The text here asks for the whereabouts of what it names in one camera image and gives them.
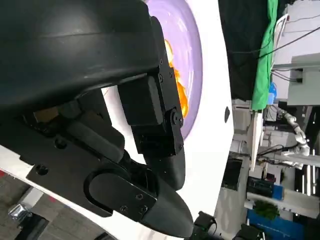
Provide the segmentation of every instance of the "wire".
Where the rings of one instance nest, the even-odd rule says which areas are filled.
[[[273,70],[272,72],[273,72],[273,73],[276,73],[276,74],[278,74],[278,75],[280,75],[280,76],[282,76],[282,77],[284,77],[285,79],[288,79],[288,80],[293,80],[293,81],[296,81],[296,80],[297,80],[297,78],[288,77],[288,76],[286,76],[286,75],[283,75],[283,74],[280,73],[280,72],[277,72],[276,70]]]
[[[266,119],[266,120],[271,119],[274,122],[276,121],[276,119],[274,119],[272,114],[271,114],[269,106],[267,106],[265,111],[263,111],[263,119]]]
[[[267,55],[273,54],[274,52],[278,51],[279,49],[283,49],[284,47],[286,47],[286,46],[288,46],[288,45],[290,45],[290,44],[293,44],[293,43],[295,43],[296,41],[299,41],[300,39],[303,39],[304,37],[306,37],[306,36],[308,36],[308,35],[316,32],[316,31],[318,31],[319,29],[320,29],[320,26],[318,26],[316,29],[313,29],[312,31],[310,31],[310,32],[308,32],[308,33],[306,33],[306,34],[298,37],[297,39],[286,43],[285,45],[282,45],[282,46],[280,46],[280,47],[278,47],[278,48],[276,48],[276,49],[274,49],[274,50],[272,50],[272,51],[270,51],[270,52],[268,52],[268,53],[266,53],[266,54],[263,54],[262,56],[259,56],[258,59],[262,59],[263,57],[265,57],[265,56],[267,56]]]
[[[307,19],[315,19],[317,17],[320,17],[320,14],[317,15],[317,16],[311,16],[311,17],[302,17],[302,18],[299,18],[297,20],[294,20],[294,21],[288,21],[287,24],[291,24],[291,23],[296,23],[298,21],[301,21],[301,20],[307,20]]]
[[[272,70],[272,71],[288,72],[288,71],[291,71],[291,70],[294,70],[294,69],[277,69],[277,70]]]
[[[276,74],[274,72],[271,72],[271,74],[274,75],[274,76],[277,76],[278,78],[280,78],[282,80],[288,81],[288,82],[297,82],[296,80],[286,79],[286,78],[284,78],[284,77],[282,77],[282,76],[280,76],[280,75],[278,75],[278,74]]]
[[[287,167],[292,168],[292,166],[289,164],[276,162],[275,160],[271,160],[269,157],[266,157],[265,159],[260,159],[260,161],[267,162],[268,164],[271,164],[271,165],[279,165],[279,166],[284,166],[286,168]]]
[[[277,145],[274,145],[274,146],[272,146],[272,147],[270,147],[270,148],[258,153],[257,155],[258,156],[263,156],[263,155],[266,155],[266,154],[269,154],[269,153],[277,152],[277,151],[282,150],[284,148],[285,148],[285,146],[283,146],[282,144],[277,144]]]
[[[218,229],[218,223],[217,223],[217,221],[215,219],[214,219],[214,222],[212,223],[212,225],[213,224],[215,224],[215,230],[214,230],[213,233],[210,233],[211,236],[214,236],[216,234],[217,229]]]
[[[269,105],[269,108],[273,108],[273,110],[278,114],[279,109],[275,105]]]
[[[271,106],[268,106],[268,108],[266,109],[269,117],[275,122],[277,121],[277,114],[278,114],[278,111],[277,110],[274,110],[271,108]],[[272,117],[272,114],[271,114],[271,110],[275,113],[275,118]]]
[[[239,162],[239,163],[242,163],[243,161],[241,160],[241,159],[237,159],[237,158],[229,158],[228,160],[227,160],[227,162]]]
[[[232,53],[232,54],[253,54],[253,53],[256,53],[256,52],[260,52],[262,49],[265,49],[266,47],[268,47],[269,44],[271,43],[271,41],[274,39],[275,28],[276,28],[276,26],[273,27],[272,36],[270,37],[269,42],[265,46],[263,46],[263,47],[261,47],[259,49],[256,49],[256,50],[251,50],[251,51],[231,51],[231,50],[227,50],[227,52],[228,53]]]
[[[310,32],[312,29],[306,29],[306,30],[298,30],[298,31],[284,31],[284,34],[293,34],[293,33],[305,33],[305,32]]]

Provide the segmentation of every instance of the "orange food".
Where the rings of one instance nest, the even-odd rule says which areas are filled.
[[[176,87],[178,89],[182,115],[183,115],[183,118],[186,118],[188,111],[189,111],[186,88],[183,86],[183,84],[181,82],[181,75],[180,75],[179,71],[177,69],[175,69],[175,67],[173,65],[174,53],[173,53],[172,47],[167,40],[164,40],[164,43],[165,43],[166,53],[168,56],[169,65],[174,70],[174,76],[175,76],[175,81],[176,81]]]

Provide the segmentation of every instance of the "floor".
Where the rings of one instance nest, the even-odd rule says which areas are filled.
[[[14,240],[19,234],[17,223],[8,217],[8,211],[28,188],[24,182],[0,172],[0,240]],[[92,221],[45,194],[31,211],[50,222],[39,240],[94,240],[104,232]]]

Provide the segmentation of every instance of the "green cloth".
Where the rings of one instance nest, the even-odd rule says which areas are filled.
[[[274,49],[274,30],[277,22],[277,11],[278,0],[268,0],[268,17],[270,23],[263,36],[260,57],[270,53]],[[273,54],[271,53],[258,60],[251,104],[251,108],[254,111],[263,110],[267,106],[272,56]]]

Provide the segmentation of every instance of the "white wall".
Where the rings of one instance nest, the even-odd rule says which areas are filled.
[[[288,6],[290,21],[300,18],[309,18],[320,14],[320,1],[298,0],[292,6]],[[287,22],[279,47],[289,43],[320,26],[320,17],[314,19]],[[320,30],[316,31],[295,43],[292,43],[276,51],[274,64],[289,64],[293,56],[320,53]],[[289,72],[282,72],[289,77]],[[287,99],[289,82],[277,76],[273,76],[277,86],[277,98]]]

